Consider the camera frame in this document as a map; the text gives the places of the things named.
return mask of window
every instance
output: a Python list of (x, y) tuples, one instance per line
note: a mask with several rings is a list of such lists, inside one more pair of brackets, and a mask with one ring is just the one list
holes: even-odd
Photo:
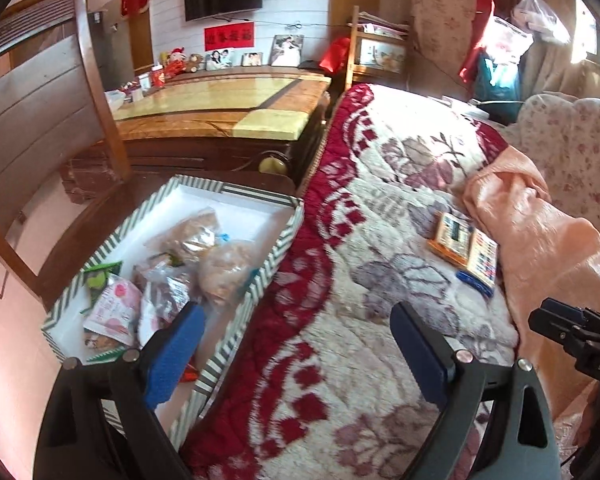
[(600, 25), (582, 0), (576, 0), (572, 63), (589, 59), (600, 65)]

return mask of photo frame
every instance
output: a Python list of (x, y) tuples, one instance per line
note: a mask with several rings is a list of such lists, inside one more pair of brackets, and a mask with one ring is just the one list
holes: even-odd
[(300, 34), (278, 34), (273, 37), (271, 66), (298, 66), (301, 60), (304, 36)]
[(206, 53), (205, 67), (207, 70), (222, 70), (234, 65), (234, 50), (232, 48), (219, 48)]
[(245, 52), (242, 54), (242, 66), (262, 66), (262, 53)]

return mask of red bag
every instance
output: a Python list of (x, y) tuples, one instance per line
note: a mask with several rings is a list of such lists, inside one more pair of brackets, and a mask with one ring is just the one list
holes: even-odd
[(333, 41), (322, 56), (320, 68), (331, 75), (343, 70), (349, 55), (349, 43), (351, 43), (351, 38), (338, 38)]
[(499, 10), (502, 10), (502, 5), (510, 6), (510, 2), (508, 0), (476, 1), (473, 31), (471, 34), (471, 45), (459, 72), (459, 76), (465, 83), (471, 83), (475, 80), (478, 55), (482, 51), (482, 38), (484, 36), (484, 31), (487, 28), (487, 23), (489, 23), (491, 16), (493, 16), (495, 4), (498, 6)]

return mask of blue clamp pad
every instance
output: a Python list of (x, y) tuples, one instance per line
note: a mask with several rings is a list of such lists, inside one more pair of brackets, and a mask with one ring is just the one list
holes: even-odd
[(389, 326), (422, 395), (442, 410), (456, 371), (453, 350), (441, 334), (424, 325), (406, 302), (393, 307)]
[[(158, 404), (171, 398), (185, 366), (196, 351), (205, 330), (205, 313), (202, 307), (185, 306), (173, 324), (164, 330), (170, 332), (169, 336), (161, 342), (161, 348), (152, 356), (147, 371), (144, 402), (150, 410), (154, 410)], [(143, 352), (154, 338), (161, 339), (156, 337), (160, 332), (162, 330), (158, 330), (152, 336)]]

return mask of wooden table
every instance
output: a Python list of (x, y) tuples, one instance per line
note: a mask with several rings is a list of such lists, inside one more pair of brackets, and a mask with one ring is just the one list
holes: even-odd
[[(268, 66), (198, 72), (113, 115), (136, 173), (259, 170), (302, 187), (325, 133), (330, 81)], [(97, 144), (62, 168), (74, 202), (112, 185), (108, 164)]]

